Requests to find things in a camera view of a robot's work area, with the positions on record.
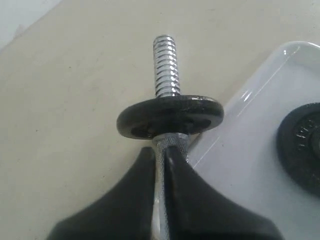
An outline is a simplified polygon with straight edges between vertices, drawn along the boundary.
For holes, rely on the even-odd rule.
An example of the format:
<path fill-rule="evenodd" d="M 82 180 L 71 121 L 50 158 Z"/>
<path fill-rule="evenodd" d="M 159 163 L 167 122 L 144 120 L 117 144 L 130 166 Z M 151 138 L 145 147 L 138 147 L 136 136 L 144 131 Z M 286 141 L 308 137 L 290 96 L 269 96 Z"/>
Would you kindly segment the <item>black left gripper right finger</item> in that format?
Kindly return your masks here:
<path fill-rule="evenodd" d="M 277 240 L 269 219 L 211 188 L 176 146 L 164 152 L 165 207 L 172 240 Z"/>

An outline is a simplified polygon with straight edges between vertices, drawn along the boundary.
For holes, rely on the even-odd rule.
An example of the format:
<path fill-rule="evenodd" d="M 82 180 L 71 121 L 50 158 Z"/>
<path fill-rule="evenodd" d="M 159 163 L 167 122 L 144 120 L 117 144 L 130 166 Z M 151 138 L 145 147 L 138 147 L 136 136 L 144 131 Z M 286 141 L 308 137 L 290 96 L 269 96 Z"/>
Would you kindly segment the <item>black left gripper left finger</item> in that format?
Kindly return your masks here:
<path fill-rule="evenodd" d="M 102 198 L 60 221 L 49 240 L 149 240 L 156 156 L 143 147 L 122 179 Z"/>

